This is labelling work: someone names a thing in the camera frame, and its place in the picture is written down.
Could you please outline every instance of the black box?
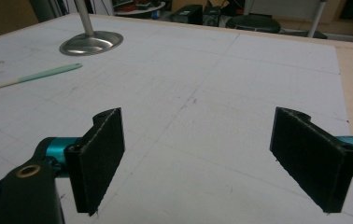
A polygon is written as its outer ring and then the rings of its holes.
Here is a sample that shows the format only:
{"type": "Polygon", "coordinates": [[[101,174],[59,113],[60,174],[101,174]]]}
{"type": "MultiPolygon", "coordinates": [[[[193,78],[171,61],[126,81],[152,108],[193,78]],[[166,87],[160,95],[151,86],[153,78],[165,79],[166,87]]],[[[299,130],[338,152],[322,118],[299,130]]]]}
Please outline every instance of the black box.
{"type": "Polygon", "coordinates": [[[203,25],[203,6],[187,5],[171,15],[171,21],[203,25]]]}

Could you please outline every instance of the electronic equipment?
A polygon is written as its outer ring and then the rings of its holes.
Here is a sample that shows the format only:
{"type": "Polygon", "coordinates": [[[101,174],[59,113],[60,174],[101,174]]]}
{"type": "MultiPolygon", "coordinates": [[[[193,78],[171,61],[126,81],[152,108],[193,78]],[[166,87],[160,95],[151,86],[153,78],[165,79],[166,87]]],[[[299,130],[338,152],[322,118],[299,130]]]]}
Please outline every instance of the electronic equipment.
{"type": "Polygon", "coordinates": [[[133,2],[134,0],[112,0],[113,7],[119,7],[133,2]]]}
{"type": "Polygon", "coordinates": [[[173,22],[203,25],[203,6],[187,5],[180,8],[170,17],[173,22]]]}
{"type": "Polygon", "coordinates": [[[219,27],[220,7],[205,7],[203,12],[203,25],[219,27]]]}

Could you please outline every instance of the ridged black surface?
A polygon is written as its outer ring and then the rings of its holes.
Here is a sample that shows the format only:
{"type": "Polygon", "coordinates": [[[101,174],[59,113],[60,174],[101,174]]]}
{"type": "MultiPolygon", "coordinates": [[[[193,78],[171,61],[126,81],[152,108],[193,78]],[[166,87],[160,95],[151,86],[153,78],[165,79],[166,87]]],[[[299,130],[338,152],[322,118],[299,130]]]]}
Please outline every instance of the ridged black surface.
{"type": "Polygon", "coordinates": [[[311,123],[308,115],[278,107],[270,150],[324,212],[341,212],[353,176],[352,145],[311,123]]]}

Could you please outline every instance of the cable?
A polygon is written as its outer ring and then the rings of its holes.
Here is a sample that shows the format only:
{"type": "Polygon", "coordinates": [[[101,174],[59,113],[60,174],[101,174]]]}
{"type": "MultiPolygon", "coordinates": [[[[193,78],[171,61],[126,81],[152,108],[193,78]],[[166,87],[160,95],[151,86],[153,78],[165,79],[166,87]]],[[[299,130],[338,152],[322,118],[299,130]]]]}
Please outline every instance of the cable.
{"type": "Polygon", "coordinates": [[[69,14],[70,10],[69,10],[69,3],[68,3],[68,0],[65,0],[65,2],[66,2],[66,8],[67,8],[68,14],[69,14]]]}
{"type": "Polygon", "coordinates": [[[109,12],[108,12],[107,9],[106,9],[106,6],[105,6],[105,4],[104,4],[104,0],[101,0],[101,2],[103,3],[103,6],[104,6],[105,11],[106,11],[106,14],[109,16],[109,12]]]}
{"type": "Polygon", "coordinates": [[[236,0],[233,0],[240,8],[244,8],[244,7],[241,7],[241,5],[236,1],[236,0]]]}
{"type": "Polygon", "coordinates": [[[92,0],[92,6],[94,7],[94,14],[97,14],[97,9],[95,8],[95,0],[92,0]]]}

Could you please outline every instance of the blue anodized part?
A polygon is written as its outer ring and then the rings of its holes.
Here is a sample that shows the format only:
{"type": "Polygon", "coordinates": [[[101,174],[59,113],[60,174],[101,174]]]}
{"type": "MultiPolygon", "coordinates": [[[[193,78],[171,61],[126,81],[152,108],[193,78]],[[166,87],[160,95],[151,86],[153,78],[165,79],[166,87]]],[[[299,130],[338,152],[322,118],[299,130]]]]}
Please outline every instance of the blue anodized part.
{"type": "Polygon", "coordinates": [[[47,157],[54,158],[63,167],[66,167],[64,149],[75,144],[78,139],[76,137],[59,137],[54,138],[46,151],[47,157]]]}

